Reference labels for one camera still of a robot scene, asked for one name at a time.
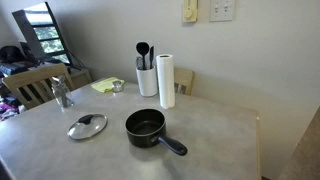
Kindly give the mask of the glass pot lid black knob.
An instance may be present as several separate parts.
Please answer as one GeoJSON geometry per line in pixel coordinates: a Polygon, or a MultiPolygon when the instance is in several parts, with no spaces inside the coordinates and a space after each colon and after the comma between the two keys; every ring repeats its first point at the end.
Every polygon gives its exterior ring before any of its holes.
{"type": "Polygon", "coordinates": [[[79,118],[69,128],[67,135],[73,140],[85,140],[100,133],[108,124],[108,118],[102,114],[88,114],[79,118]]]}

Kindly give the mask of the white utensil holder crock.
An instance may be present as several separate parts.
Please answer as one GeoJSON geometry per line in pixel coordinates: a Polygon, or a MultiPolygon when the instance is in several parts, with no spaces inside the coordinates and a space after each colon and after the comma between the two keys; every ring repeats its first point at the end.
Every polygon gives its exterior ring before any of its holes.
{"type": "Polygon", "coordinates": [[[140,90],[140,94],[143,97],[151,97],[157,94],[157,74],[156,68],[148,70],[136,70],[138,86],[140,90]]]}

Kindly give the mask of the white paper towel roll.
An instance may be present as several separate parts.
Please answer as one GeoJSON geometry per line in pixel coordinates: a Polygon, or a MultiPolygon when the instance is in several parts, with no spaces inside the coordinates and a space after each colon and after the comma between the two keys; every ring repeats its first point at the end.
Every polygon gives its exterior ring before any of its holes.
{"type": "Polygon", "coordinates": [[[175,106],[173,56],[158,55],[156,61],[160,105],[164,109],[169,109],[175,106]]]}

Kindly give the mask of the wooden chair behind table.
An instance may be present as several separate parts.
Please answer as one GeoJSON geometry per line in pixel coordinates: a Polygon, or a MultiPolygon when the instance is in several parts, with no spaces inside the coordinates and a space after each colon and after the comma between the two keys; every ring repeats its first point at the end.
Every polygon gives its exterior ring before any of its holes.
{"type": "Polygon", "coordinates": [[[195,73],[192,70],[174,68],[174,89],[176,93],[191,95],[195,73]]]}

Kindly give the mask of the black spatula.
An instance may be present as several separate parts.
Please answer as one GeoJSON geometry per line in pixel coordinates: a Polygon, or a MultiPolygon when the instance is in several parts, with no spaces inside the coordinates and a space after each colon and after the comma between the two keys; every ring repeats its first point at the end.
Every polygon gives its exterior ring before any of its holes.
{"type": "Polygon", "coordinates": [[[153,59],[154,59],[154,46],[150,48],[150,55],[149,55],[149,69],[153,68],[153,59]]]}

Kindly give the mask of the metal whisk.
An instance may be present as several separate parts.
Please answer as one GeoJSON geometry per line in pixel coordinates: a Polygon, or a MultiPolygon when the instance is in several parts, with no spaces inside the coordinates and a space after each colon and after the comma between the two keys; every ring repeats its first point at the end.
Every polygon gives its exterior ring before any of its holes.
{"type": "Polygon", "coordinates": [[[138,70],[143,70],[143,59],[141,56],[136,57],[136,68],[138,70]]]}

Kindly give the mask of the small silver tin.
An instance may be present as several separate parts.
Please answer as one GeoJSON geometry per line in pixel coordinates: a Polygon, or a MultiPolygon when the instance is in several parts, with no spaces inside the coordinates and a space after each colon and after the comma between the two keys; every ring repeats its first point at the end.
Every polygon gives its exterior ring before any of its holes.
{"type": "Polygon", "coordinates": [[[113,84],[112,91],[114,93],[121,92],[124,89],[123,83],[120,80],[113,81],[112,84],[113,84]]]}

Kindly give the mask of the black ladle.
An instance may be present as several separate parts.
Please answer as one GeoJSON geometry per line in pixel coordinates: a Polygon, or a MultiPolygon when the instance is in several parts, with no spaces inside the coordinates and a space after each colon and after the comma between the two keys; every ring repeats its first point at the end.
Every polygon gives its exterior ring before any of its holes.
{"type": "Polygon", "coordinates": [[[149,45],[146,42],[139,42],[136,45],[136,50],[142,56],[142,68],[146,69],[145,56],[149,52],[149,45]]]}

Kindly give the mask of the yellow-green cloth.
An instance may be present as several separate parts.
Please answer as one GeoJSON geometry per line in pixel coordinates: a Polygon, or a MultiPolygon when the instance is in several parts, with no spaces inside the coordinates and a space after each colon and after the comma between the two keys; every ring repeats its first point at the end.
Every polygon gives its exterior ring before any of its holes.
{"type": "Polygon", "coordinates": [[[101,93],[110,92],[114,87],[114,82],[119,81],[121,84],[124,84],[125,81],[122,79],[118,79],[116,77],[110,77],[93,83],[91,87],[101,93]]]}

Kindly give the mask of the glass jar with cutlery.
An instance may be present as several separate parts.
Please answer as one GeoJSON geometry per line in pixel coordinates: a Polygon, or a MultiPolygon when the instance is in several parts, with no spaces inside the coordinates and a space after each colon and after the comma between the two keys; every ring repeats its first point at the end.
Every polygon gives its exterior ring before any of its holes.
{"type": "Polygon", "coordinates": [[[57,103],[62,108],[68,108],[74,104],[71,92],[65,83],[66,76],[60,75],[53,78],[52,92],[55,96],[57,103]]]}

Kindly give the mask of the wooden chair left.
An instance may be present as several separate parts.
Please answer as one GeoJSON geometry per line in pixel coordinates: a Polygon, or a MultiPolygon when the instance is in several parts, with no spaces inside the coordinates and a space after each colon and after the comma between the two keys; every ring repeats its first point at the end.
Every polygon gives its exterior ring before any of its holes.
{"type": "Polygon", "coordinates": [[[62,63],[5,77],[3,83],[21,104],[27,109],[32,109],[54,99],[51,85],[54,83],[54,77],[61,75],[66,78],[67,87],[74,90],[75,86],[67,67],[62,63]]]}

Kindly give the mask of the beige wall thermostat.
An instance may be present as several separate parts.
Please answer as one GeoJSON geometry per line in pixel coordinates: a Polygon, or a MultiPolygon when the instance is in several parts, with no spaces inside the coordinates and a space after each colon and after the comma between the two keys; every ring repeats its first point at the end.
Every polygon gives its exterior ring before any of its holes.
{"type": "Polygon", "coordinates": [[[197,21],[198,0],[183,0],[183,21],[193,23],[197,21]]]}

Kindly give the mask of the white light switch plate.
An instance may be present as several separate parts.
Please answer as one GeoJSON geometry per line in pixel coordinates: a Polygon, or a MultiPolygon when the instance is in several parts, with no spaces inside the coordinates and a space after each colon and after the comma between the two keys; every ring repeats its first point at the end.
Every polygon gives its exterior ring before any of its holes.
{"type": "Polygon", "coordinates": [[[235,0],[210,0],[210,22],[232,21],[235,0]]]}

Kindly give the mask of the window with dark frame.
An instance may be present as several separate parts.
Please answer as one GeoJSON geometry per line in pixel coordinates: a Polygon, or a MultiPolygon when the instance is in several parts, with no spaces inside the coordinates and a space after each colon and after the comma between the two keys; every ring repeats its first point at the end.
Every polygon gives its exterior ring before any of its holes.
{"type": "Polygon", "coordinates": [[[12,13],[31,52],[36,58],[49,57],[71,64],[63,36],[47,2],[12,13]]]}

